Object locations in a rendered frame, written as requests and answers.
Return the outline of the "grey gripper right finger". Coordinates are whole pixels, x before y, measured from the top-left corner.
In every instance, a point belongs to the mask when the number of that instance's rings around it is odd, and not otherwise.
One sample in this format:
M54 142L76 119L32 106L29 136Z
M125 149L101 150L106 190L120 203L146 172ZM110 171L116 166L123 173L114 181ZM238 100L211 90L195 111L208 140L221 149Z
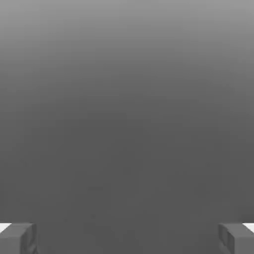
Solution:
M254 254L254 223L219 223L222 254Z

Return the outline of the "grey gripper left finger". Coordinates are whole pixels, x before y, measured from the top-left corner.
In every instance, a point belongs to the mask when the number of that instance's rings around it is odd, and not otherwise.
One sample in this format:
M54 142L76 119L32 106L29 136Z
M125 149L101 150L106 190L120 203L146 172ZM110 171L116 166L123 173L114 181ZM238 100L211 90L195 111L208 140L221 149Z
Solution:
M38 254L35 223L1 223L0 254Z

